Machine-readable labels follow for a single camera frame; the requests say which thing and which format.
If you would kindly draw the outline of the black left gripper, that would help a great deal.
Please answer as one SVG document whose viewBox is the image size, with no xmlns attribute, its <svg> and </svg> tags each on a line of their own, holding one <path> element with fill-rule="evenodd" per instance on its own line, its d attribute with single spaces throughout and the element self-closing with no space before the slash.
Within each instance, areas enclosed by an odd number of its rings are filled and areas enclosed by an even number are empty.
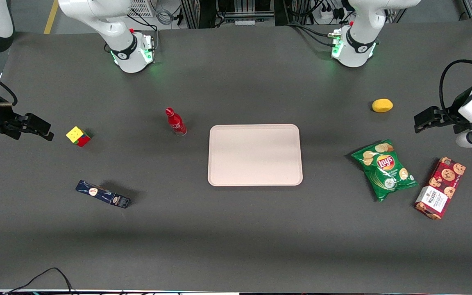
<svg viewBox="0 0 472 295">
<path fill-rule="evenodd" d="M 452 126 L 454 134 L 471 130 L 471 123 L 460 116 L 457 109 L 428 107 L 414 116 L 414 131 L 420 133 L 433 127 Z"/>
</svg>

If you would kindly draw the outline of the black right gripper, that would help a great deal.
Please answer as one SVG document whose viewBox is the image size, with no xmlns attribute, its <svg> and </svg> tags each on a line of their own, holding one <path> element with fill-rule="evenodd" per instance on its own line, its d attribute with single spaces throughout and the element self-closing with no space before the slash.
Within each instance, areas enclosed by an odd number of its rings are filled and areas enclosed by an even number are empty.
<svg viewBox="0 0 472 295">
<path fill-rule="evenodd" d="M 24 116 L 16 114 L 12 104 L 0 96 L 0 134 L 18 140 L 22 133 L 30 133 L 51 142 L 54 133 L 50 132 L 50 128 L 50 123 L 32 113 Z"/>
</svg>

